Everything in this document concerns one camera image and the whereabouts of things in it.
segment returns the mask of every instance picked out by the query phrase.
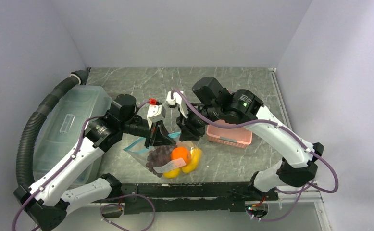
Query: yellow fruit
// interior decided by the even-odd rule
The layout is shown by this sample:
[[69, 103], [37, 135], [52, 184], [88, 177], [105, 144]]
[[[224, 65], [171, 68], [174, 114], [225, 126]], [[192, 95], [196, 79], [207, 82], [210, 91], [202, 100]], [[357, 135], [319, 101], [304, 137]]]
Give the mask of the yellow fruit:
[[193, 170], [195, 170], [197, 166], [199, 165], [199, 160], [201, 159], [201, 153], [202, 153], [201, 149], [194, 148], [191, 151], [191, 162], [188, 165], [182, 167], [181, 170], [184, 173], [190, 173]]
[[168, 172], [163, 173], [163, 176], [166, 177], [166, 178], [175, 178], [175, 177], [177, 177], [179, 174], [180, 174], [180, 169], [179, 169], [179, 168], [176, 168], [176, 169], [173, 169], [173, 170], [171, 170], [171, 171], [168, 171]]

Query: clear plastic container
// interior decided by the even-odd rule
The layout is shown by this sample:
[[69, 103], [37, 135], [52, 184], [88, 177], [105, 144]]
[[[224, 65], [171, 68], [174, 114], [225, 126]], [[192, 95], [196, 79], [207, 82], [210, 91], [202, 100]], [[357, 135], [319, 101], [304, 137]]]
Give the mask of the clear plastic container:
[[[216, 123], [228, 124], [223, 120], [217, 120]], [[246, 130], [245, 128], [224, 129], [208, 125], [207, 140], [238, 148], [246, 148], [252, 142], [252, 132]]]
[[[105, 90], [98, 86], [75, 86], [61, 98], [37, 139], [33, 159], [35, 180], [43, 177], [73, 148], [85, 120], [105, 114], [111, 101]], [[100, 161], [99, 158], [89, 165], [71, 187], [94, 181]]]

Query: grapes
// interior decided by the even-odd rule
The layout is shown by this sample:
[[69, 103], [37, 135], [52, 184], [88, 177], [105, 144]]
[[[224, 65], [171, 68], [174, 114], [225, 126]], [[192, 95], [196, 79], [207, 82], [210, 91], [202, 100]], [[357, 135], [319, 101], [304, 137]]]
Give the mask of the grapes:
[[152, 172], [154, 175], [158, 177], [162, 177], [162, 173], [157, 173], [153, 168], [154, 167], [161, 167], [171, 161], [170, 153], [175, 147], [172, 145], [167, 146], [158, 146], [155, 147], [154, 150], [150, 151], [147, 157], [146, 167]]

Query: cable connector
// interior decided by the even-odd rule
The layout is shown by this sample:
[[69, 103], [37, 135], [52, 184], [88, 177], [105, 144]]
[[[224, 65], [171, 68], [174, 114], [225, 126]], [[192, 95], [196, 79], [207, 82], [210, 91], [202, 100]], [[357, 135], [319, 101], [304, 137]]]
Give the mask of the cable connector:
[[277, 122], [277, 125], [275, 126], [275, 128], [280, 128], [281, 126], [283, 126], [283, 123], [282, 122]]
[[80, 85], [85, 85], [88, 81], [89, 71], [88, 70], [78, 70], [71, 72], [70, 76], [74, 76], [78, 79]]
[[150, 104], [150, 105], [157, 105], [157, 100], [154, 99], [154, 98], [150, 98], [150, 99], [149, 99], [149, 104]]

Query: red clip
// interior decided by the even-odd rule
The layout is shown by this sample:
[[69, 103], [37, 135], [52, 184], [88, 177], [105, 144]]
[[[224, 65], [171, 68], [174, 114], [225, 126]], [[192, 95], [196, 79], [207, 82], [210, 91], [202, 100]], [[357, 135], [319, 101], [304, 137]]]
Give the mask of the red clip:
[[156, 105], [156, 103], [157, 103], [157, 100], [155, 100], [154, 98], [149, 99], [149, 104]]

